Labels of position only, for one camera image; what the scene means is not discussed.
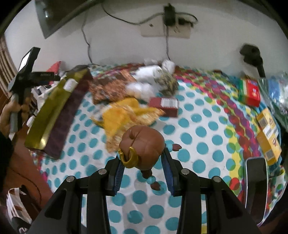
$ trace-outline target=bed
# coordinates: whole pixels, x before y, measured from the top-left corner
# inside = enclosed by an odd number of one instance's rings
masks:
[[[91,74],[96,76],[126,66],[91,67]],[[174,76],[179,82],[178,118],[160,117],[151,127],[164,136],[166,143],[182,146],[171,156],[180,160],[184,168],[202,177],[220,176],[242,201],[243,162],[252,156],[263,156],[255,138],[259,132],[257,112],[237,101],[237,89],[220,73],[177,67]],[[90,120],[97,109],[99,106],[92,104],[91,93],[86,93],[60,159],[55,161],[34,154],[35,163],[53,192],[67,176],[89,176],[115,157],[116,153],[105,150],[104,130]],[[141,172],[132,168],[125,169],[118,194],[107,197],[112,234],[176,233],[181,197],[172,197],[167,190],[160,159],[152,171],[161,185],[160,191],[152,190]],[[287,183],[285,170],[279,164],[269,168],[269,177],[265,218],[281,198]],[[201,200],[202,233],[206,233],[205,197]],[[81,220],[85,225],[85,196]]]

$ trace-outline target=yellow box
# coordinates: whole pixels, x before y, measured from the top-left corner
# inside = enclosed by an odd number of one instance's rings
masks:
[[[268,166],[276,163],[281,153],[281,147],[275,134],[268,139],[263,131],[258,133],[256,139],[264,153]]]
[[[267,139],[270,139],[272,134],[276,137],[278,136],[279,132],[277,126],[268,108],[265,108],[259,115],[257,115],[256,119],[258,120],[260,129],[264,132]]]

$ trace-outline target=maroon box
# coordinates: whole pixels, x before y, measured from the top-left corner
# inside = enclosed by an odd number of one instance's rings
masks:
[[[153,97],[150,99],[149,107],[156,107],[165,111],[163,116],[166,117],[177,117],[179,109],[179,101],[177,98],[167,97]]]

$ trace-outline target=power adapter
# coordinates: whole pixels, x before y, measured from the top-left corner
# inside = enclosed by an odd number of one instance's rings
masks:
[[[176,24],[175,8],[170,3],[168,6],[164,7],[164,24],[167,27],[171,27]]]

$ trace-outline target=power outlet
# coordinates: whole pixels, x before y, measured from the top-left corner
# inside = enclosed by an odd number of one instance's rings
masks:
[[[178,38],[190,38],[191,25],[179,25],[178,18],[176,18],[176,24],[173,27],[168,27],[169,37]],[[140,26],[141,36],[143,37],[165,37],[166,26],[163,23],[163,16],[157,16],[149,22]]]

